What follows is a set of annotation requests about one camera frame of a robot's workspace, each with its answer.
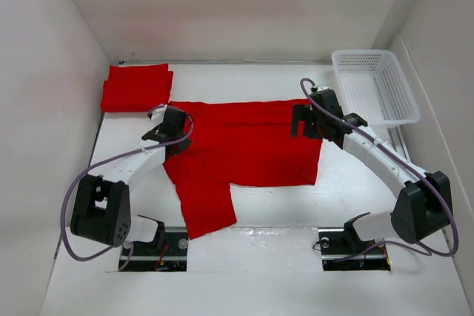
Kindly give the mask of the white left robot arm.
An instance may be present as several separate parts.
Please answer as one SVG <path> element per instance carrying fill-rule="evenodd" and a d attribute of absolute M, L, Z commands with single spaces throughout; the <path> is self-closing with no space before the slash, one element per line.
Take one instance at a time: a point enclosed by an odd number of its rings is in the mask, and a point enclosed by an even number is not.
<path fill-rule="evenodd" d="M 168 158 L 185 151 L 193 131 L 191 115 L 164 105 L 148 113 L 154 127 L 138 147 L 108 158 L 106 170 L 79 179 L 70 221 L 72 234 L 109 247 L 126 242 L 156 243 L 162 223 L 133 213 L 135 188 Z"/>

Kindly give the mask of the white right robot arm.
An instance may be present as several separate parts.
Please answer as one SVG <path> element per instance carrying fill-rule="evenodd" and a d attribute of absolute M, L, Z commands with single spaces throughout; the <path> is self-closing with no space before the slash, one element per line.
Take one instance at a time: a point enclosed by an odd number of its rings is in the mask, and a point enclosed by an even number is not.
<path fill-rule="evenodd" d="M 307 138 L 333 142 L 362 162 L 396 199 L 387 212 L 366 212 L 348 220 L 344 225 L 347 240 L 399 238 L 416 244 L 446 226 L 457 230 L 450 180 L 444 173 L 429 173 L 410 163 L 377 138 L 360 115 L 345 115 L 333 90 L 314 87 L 307 98 L 309 104 L 293 107 L 291 135 L 302 132 Z"/>

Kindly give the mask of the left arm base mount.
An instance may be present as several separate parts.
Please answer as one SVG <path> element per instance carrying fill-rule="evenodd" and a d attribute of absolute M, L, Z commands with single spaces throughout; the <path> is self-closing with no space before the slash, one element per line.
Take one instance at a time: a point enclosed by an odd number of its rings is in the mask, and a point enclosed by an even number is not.
<path fill-rule="evenodd" d="M 133 254 L 126 266 L 129 249 L 122 249 L 120 272 L 186 272 L 189 235 L 184 227 L 164 227 L 156 243 L 134 242 Z"/>

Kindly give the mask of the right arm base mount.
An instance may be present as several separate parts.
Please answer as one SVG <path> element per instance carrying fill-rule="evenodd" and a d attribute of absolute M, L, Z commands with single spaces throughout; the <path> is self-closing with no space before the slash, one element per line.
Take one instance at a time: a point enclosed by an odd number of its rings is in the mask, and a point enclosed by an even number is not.
<path fill-rule="evenodd" d="M 353 223 L 364 214 L 348 220 L 343 227 L 318 228 L 318 240 L 313 250 L 321 253 L 324 272 L 345 271 L 387 271 L 391 270 L 385 246 L 375 245 L 375 241 L 362 241 L 357 236 Z"/>

